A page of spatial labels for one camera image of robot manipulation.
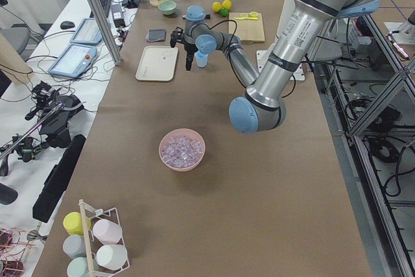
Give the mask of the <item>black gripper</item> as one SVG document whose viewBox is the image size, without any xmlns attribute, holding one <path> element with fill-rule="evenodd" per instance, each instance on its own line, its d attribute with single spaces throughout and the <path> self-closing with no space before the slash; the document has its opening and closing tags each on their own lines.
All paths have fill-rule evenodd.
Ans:
<svg viewBox="0 0 415 277">
<path fill-rule="evenodd" d="M 192 68 L 194 55 L 196 53 L 196 45 L 187 41 L 185 38 L 185 30 L 181 27 L 176 27 L 170 35 L 171 48 L 174 48 L 177 43 L 180 43 L 184 46 L 186 51 L 185 69 L 190 71 Z"/>
</svg>

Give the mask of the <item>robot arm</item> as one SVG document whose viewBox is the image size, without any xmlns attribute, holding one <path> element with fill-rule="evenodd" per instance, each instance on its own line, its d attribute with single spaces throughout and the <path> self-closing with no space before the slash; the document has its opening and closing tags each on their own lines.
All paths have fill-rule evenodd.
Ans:
<svg viewBox="0 0 415 277">
<path fill-rule="evenodd" d="M 194 54 L 222 51 L 235 76 L 246 90 L 230 103 L 232 126 L 242 133 L 272 130 L 285 119 L 282 92 L 307 54 L 324 24 L 332 19 L 352 18 L 375 12 L 380 0 L 293 0 L 294 9 L 271 50 L 262 70 L 257 70 L 245 55 L 238 37 L 217 32 L 204 23 L 201 6 L 189 6 L 185 27 L 175 28 L 170 44 L 184 45 L 185 68 L 191 69 Z"/>
</svg>

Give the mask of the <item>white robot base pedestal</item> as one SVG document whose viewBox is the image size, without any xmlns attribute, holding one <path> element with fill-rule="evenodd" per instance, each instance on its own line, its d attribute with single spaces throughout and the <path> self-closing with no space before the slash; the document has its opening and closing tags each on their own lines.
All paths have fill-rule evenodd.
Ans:
<svg viewBox="0 0 415 277">
<path fill-rule="evenodd" d="M 287 50 L 287 48 L 285 48 L 285 46 L 287 45 L 287 37 L 283 34 L 283 31 L 285 30 L 285 27 L 287 26 L 287 23 L 290 20 L 291 14 L 294 11 L 294 7 L 294 0 L 284 0 L 274 43 L 272 43 L 267 50 L 257 51 L 257 69 L 259 70 L 259 72 L 261 72 L 264 69 L 264 66 L 270 56 L 270 53 L 276 53 L 277 45 L 282 48 L 282 51 Z"/>
</svg>

